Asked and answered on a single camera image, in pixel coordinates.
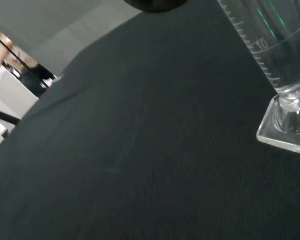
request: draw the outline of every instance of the clear glass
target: clear glass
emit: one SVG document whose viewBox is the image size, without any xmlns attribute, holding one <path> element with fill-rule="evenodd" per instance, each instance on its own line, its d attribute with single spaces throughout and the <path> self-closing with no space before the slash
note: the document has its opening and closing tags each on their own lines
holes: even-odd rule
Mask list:
<svg viewBox="0 0 300 240">
<path fill-rule="evenodd" d="M 300 0 L 218 2 L 278 93 L 258 139 L 300 153 Z"/>
<path fill-rule="evenodd" d="M 299 96 L 300 0 L 218 2 L 278 94 Z"/>
</svg>

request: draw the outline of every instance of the table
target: table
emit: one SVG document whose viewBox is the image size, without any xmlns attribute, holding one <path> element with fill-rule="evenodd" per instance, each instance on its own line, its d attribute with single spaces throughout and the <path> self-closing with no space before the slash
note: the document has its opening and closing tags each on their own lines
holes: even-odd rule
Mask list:
<svg viewBox="0 0 300 240">
<path fill-rule="evenodd" d="M 300 239 L 300 155 L 215 0 L 82 51 L 0 145 L 0 239 Z"/>
</svg>

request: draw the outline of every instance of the cylinder base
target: cylinder base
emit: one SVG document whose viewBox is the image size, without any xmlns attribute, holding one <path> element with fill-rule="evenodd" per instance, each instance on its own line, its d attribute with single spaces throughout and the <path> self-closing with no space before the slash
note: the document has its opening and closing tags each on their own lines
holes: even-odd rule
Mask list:
<svg viewBox="0 0 300 240">
<path fill-rule="evenodd" d="M 300 153 L 300 111 L 287 110 L 275 96 L 256 134 L 260 142 Z"/>
</svg>

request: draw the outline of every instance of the black tablecloth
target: black tablecloth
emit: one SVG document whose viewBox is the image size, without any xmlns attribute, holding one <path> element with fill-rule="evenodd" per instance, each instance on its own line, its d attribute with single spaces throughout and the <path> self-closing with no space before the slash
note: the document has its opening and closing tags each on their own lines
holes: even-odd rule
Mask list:
<svg viewBox="0 0 300 240">
<path fill-rule="evenodd" d="M 0 240 L 300 239 L 300 155 L 256 139 L 274 95 L 217 1 L 138 15 L 0 146 Z"/>
</svg>

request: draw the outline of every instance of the person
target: person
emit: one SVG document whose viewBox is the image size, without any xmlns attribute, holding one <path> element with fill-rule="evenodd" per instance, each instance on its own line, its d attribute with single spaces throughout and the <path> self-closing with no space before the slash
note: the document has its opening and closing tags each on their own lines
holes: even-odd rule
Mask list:
<svg viewBox="0 0 300 240">
<path fill-rule="evenodd" d="M 55 76 L 42 65 L 38 64 L 37 61 L 26 54 L 22 49 L 16 46 L 1 31 L 0 40 L 30 68 L 30 71 L 26 69 L 24 65 L 1 43 L 0 66 L 5 63 L 18 70 L 21 73 L 21 83 L 35 96 L 40 97 L 47 90 L 41 86 L 40 80 L 54 79 Z"/>
</svg>

